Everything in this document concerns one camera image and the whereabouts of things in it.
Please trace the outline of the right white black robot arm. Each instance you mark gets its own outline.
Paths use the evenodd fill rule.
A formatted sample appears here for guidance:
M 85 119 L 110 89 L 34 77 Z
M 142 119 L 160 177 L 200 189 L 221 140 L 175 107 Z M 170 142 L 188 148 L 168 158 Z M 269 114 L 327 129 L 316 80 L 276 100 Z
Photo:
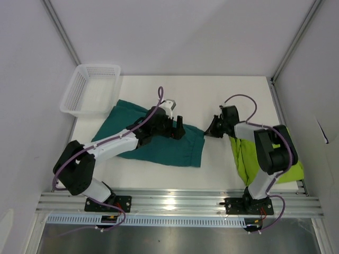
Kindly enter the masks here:
M 235 106 L 219 106 L 204 135 L 222 138 L 225 134 L 236 140 L 255 144 L 259 170 L 255 179 L 245 188 L 242 208 L 255 213 L 261 203 L 269 199 L 269 192 L 281 175 L 298 162 L 298 155 L 285 125 L 267 126 L 239 120 Z

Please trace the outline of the lime green shorts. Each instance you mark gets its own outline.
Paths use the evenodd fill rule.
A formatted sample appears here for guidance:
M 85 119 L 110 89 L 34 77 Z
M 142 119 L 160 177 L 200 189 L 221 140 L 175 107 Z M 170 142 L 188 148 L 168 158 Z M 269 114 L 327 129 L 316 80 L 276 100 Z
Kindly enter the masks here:
M 303 180 L 304 168 L 284 125 L 235 125 L 229 137 L 238 174 L 246 186 L 267 176 L 279 184 Z

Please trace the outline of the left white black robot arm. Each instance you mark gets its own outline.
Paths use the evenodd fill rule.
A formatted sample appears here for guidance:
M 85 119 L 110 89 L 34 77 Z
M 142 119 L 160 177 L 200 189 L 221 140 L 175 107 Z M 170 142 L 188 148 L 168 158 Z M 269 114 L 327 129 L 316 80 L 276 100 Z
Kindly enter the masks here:
M 170 107 L 154 106 L 144 117 L 117 134 L 88 144 L 77 140 L 70 142 L 52 170 L 53 181 L 60 181 L 71 195 L 84 195 L 96 202 L 102 211 L 108 212 L 114 208 L 116 194 L 107 184 L 94 178 L 95 167 L 149 144 L 153 137 L 179 140 L 184 135 L 181 116 L 173 118 Z

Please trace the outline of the teal green shorts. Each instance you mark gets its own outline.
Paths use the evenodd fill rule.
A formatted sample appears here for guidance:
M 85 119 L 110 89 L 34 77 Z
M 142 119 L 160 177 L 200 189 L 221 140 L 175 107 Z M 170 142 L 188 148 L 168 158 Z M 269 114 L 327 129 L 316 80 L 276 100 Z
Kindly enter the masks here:
M 147 109 L 132 102 L 118 100 L 92 141 L 115 135 L 140 117 L 145 117 Z M 185 135 L 179 139 L 156 136 L 151 142 L 133 151 L 119 154 L 125 159 L 150 161 L 176 167 L 200 167 L 204 146 L 204 132 L 192 125 L 183 125 Z

